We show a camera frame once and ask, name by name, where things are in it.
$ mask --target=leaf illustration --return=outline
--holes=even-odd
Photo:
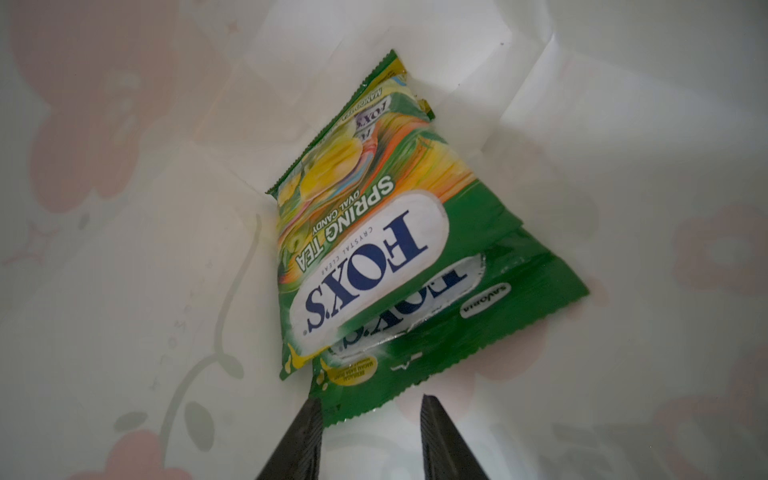
[[[204,406],[189,402],[184,407],[184,423],[192,442],[201,452],[208,452],[214,446],[214,418]]]
[[[127,432],[133,430],[144,421],[147,420],[147,414],[144,412],[129,412],[120,417],[114,422],[114,429],[117,432]]]
[[[229,373],[230,376],[234,379],[241,380],[245,376],[245,372],[243,371],[243,364],[231,355],[225,354],[219,360],[219,364],[221,364],[221,368],[224,369],[224,372]]]

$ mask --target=floral tablecloth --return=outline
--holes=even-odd
[[[0,6],[0,478],[253,478],[278,379],[262,192],[390,48],[591,296],[326,430],[421,478],[436,394],[491,478],[768,476],[768,13],[651,0]]]

